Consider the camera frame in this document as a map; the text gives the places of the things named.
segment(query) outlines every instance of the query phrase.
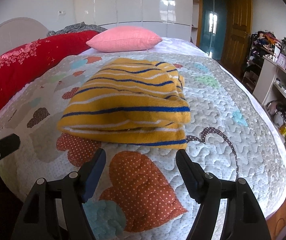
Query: yellow container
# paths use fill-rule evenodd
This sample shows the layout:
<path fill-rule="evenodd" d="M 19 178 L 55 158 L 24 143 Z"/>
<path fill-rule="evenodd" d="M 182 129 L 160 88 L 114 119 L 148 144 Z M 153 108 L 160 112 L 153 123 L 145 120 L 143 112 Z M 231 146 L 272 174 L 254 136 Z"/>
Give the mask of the yellow container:
<path fill-rule="evenodd" d="M 286 139 L 286 125 L 282 125 L 280 128 L 279 128 L 279 132 L 280 134 L 282 134 L 285 139 Z"/>

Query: quilted bedspread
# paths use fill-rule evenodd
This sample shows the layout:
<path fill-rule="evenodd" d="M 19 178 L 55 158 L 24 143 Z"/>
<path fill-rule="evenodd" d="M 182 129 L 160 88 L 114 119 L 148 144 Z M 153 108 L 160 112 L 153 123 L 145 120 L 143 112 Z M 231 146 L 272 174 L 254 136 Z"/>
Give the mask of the quilted bedspread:
<path fill-rule="evenodd" d="M 0 161 L 0 175 L 12 192 L 24 200 L 38 178 L 61 179 L 101 147 L 107 164 L 83 205 L 96 238 L 186 239 L 199 205 L 184 186 L 176 150 L 92 141 L 56 129 L 78 88 L 119 56 L 174 64 L 191 109 L 184 129 L 192 161 L 220 179 L 245 178 L 265 216 L 280 206 L 286 161 L 245 92 L 210 58 L 146 52 L 69 56 L 11 100 L 0 112 L 0 138 L 15 133 L 21 146 Z M 220 238 L 225 208 L 221 200 L 213 239 Z M 61 207 L 58 214 L 63 224 Z"/>

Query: blue stripe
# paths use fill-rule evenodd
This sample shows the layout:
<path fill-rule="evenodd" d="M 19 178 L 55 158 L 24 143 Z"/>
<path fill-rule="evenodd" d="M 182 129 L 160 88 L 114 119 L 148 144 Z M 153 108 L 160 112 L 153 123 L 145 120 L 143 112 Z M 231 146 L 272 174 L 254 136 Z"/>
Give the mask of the blue stripe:
<path fill-rule="evenodd" d="M 168 70 L 167 72 L 177 71 L 176 69 Z"/>
<path fill-rule="evenodd" d="M 145 83 L 145 82 L 134 80 L 134 79 L 115 79 L 115 78 L 104 78 L 104 77 L 91 78 L 88 81 L 95 80 L 95 79 L 108 79 L 108 80 L 113 80 L 113 81 L 117 81 L 117 82 L 135 82 L 135 83 L 139 83 L 139 84 L 143 84 L 143 85 L 147 85 L 147 86 L 154 86 L 154 87 L 162 87 L 162 86 L 167 85 L 167 84 L 173 84 L 173 81 L 166 81 L 166 82 L 163 82 L 160 84 L 151 84 L 151 83 Z"/>
<path fill-rule="evenodd" d="M 179 74 L 179 82 L 180 82 L 180 84 L 181 84 L 181 89 L 183 90 L 183 85 L 182 85 L 182 82 L 181 82 L 181 80 L 180 80 L 180 74 Z"/>
<path fill-rule="evenodd" d="M 161 61 L 161 62 L 157 63 L 155 66 L 157 67 L 158 65 L 161 65 L 161 64 L 163 64 L 163 63 L 166 63 L 166 62 Z"/>
<path fill-rule="evenodd" d="M 178 96 L 176 96 L 176 95 L 170 95 L 170 96 L 167 96 L 167 97 L 164 98 L 164 99 L 169 99 L 170 97 L 177 97 L 177 98 L 178 98 Z"/>
<path fill-rule="evenodd" d="M 156 143 L 129 143 L 132 145 L 142 145 L 142 146 L 165 146 L 165 145 L 174 145 L 174 144 L 183 144 L 186 143 L 186 140 L 180 141 L 165 141 L 165 142 L 156 142 Z"/>
<path fill-rule="evenodd" d="M 62 118 L 67 116 L 74 116 L 74 115 L 83 115 L 83 114 L 109 114 L 109 113 L 115 113 L 119 111 L 125 111 L 125 112 L 190 112 L 190 108 L 187 106 L 182 107 L 164 107 L 164 106 L 133 106 L 133 107 L 115 107 L 110 109 L 104 109 L 99 111 L 93 111 L 93 112 L 71 112 L 64 114 Z"/>
<path fill-rule="evenodd" d="M 99 70 L 98 72 L 101 72 L 101 71 L 104 71 L 104 70 L 118 70 L 118 71 L 124 71 L 124 72 L 127 72 L 127 73 L 131 73 L 131 74 L 140 74 L 140 73 L 144 73 L 144 72 L 147 72 L 147 71 L 150 71 L 150 70 L 161 70 L 159 68 L 149 68 L 149 69 L 144 69 L 144 70 L 140 70 L 140 71 L 134 71 L 134 72 L 131 72 L 131 71 L 127 71 L 127 70 L 123 70 L 123 69 L 118 69 L 118 68 L 104 68 L 104 69 L 101 69 Z"/>
<path fill-rule="evenodd" d="M 91 87 L 91 88 L 85 88 L 85 89 L 83 89 L 83 90 L 81 90 L 81 91 L 77 91 L 74 95 L 77 95 L 77 94 L 80 94 L 80 93 L 83 93 L 83 92 L 86 92 L 86 91 L 89 91 L 89 90 L 92 90 L 92 89 L 101 89 L 101 88 L 108 88 L 108 89 L 114 89 L 114 90 L 117 90 L 117 91 L 120 91 L 120 92 L 122 92 L 122 91 L 127 91 L 127 92 L 131 92 L 131 93 L 134 93 L 134 94 L 143 94 L 143 95 L 146 95 L 146 93 L 144 93 L 144 92 L 133 92 L 133 91 L 131 91 L 131 90 L 127 90 L 127 89 L 117 89 L 117 88 L 112 88 L 112 87 Z M 159 99 L 162 99 L 162 98 L 160 98 L 160 97 L 157 97 L 157 96 L 153 96 L 153 95 L 149 95 L 149 96 L 152 96 L 152 97 L 154 97 L 154 98 L 159 98 Z"/>

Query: wall outlet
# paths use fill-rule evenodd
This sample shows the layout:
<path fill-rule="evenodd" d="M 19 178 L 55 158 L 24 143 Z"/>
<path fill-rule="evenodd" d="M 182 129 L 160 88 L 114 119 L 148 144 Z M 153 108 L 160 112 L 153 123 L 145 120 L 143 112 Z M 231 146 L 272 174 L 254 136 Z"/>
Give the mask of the wall outlet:
<path fill-rule="evenodd" d="M 66 11 L 58 11 L 58 15 L 59 15 L 59 16 L 66 15 Z"/>

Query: screw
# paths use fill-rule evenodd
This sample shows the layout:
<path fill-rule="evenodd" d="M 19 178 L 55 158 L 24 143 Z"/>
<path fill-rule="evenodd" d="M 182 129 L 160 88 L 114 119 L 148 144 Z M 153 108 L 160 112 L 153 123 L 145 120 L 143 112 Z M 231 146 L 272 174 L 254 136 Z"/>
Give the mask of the screw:
<path fill-rule="evenodd" d="M 38 179 L 38 180 L 36 181 L 36 183 L 37 183 L 38 185 L 42 185 L 42 184 L 44 183 L 44 181 L 45 181 L 45 179 L 40 178 L 40 179 Z"/>
<path fill-rule="evenodd" d="M 212 173 L 210 173 L 210 172 L 206 172 L 206 173 L 204 174 L 204 176 L 205 176 L 207 179 L 212 179 L 212 178 L 214 177 L 214 175 L 213 175 Z"/>
<path fill-rule="evenodd" d="M 247 181 L 246 181 L 244 178 L 239 178 L 239 179 L 238 179 L 238 182 L 239 182 L 240 184 L 242 184 L 242 185 L 244 185 L 244 184 L 247 183 Z"/>
<path fill-rule="evenodd" d="M 71 179 L 76 178 L 78 176 L 78 173 L 73 171 L 70 173 L 70 175 L 68 175 Z"/>

